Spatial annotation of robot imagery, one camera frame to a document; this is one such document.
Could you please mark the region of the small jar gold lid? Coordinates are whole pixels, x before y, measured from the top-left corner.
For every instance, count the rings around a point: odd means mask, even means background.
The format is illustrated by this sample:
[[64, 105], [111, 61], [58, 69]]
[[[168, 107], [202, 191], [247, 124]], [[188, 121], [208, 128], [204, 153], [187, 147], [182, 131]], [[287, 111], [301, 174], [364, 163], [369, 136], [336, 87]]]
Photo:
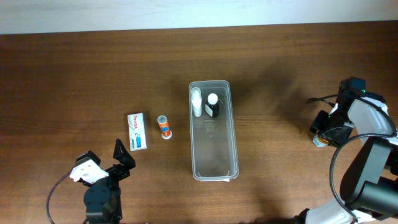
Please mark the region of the small jar gold lid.
[[328, 142], [322, 139], [319, 135], [314, 135], [313, 137], [313, 143], [316, 147], [325, 147], [328, 145]]

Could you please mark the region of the orange tablet tube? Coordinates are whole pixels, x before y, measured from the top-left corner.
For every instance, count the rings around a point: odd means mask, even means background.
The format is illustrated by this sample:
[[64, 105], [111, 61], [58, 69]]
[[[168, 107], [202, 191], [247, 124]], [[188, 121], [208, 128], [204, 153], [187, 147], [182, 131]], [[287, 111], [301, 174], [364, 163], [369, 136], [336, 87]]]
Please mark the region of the orange tablet tube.
[[172, 132], [170, 130], [170, 126], [165, 115], [160, 115], [157, 118], [157, 122], [159, 124], [159, 128], [161, 131], [161, 135], [164, 139], [170, 139], [172, 137]]

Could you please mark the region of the white spray bottle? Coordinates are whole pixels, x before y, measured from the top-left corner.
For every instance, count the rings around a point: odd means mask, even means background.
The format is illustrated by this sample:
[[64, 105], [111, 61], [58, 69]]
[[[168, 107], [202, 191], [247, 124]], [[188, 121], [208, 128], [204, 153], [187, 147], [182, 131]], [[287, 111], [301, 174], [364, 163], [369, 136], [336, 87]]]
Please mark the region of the white spray bottle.
[[194, 87], [191, 89], [191, 102], [193, 106], [193, 114], [198, 118], [202, 114], [202, 98], [201, 98], [201, 90], [198, 87]]

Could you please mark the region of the dark bottle white cap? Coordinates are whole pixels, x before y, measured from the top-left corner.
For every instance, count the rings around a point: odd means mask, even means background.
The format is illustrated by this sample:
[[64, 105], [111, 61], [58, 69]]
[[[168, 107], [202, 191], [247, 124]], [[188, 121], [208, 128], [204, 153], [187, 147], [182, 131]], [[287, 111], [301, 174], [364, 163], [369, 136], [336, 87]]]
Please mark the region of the dark bottle white cap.
[[215, 93], [210, 93], [208, 95], [207, 101], [205, 103], [205, 111], [212, 118], [215, 118], [219, 115], [220, 106], [218, 103], [218, 96]]

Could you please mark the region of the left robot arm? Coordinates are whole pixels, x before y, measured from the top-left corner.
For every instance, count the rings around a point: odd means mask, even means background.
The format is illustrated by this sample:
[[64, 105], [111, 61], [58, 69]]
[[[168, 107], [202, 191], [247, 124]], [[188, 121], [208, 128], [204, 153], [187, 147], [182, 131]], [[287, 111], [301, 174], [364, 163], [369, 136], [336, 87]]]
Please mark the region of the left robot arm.
[[120, 139], [115, 142], [113, 158], [119, 163], [106, 169], [108, 176], [97, 180], [85, 192], [84, 223], [119, 224], [123, 219], [119, 182], [130, 176], [130, 170], [135, 168], [136, 163]]

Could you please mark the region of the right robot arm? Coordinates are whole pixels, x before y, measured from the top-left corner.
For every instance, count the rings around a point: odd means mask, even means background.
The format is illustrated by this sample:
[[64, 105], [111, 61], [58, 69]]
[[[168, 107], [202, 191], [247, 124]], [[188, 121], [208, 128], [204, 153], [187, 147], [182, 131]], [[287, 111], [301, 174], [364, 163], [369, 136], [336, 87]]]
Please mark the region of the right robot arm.
[[[397, 127], [387, 113], [383, 96], [366, 90], [363, 79], [340, 82], [332, 110], [321, 110], [310, 126], [317, 147], [333, 146], [329, 182], [333, 198], [323, 205], [306, 208], [293, 223], [364, 223], [397, 218]], [[362, 148], [346, 170], [338, 190], [334, 169], [340, 151], [359, 139]]]

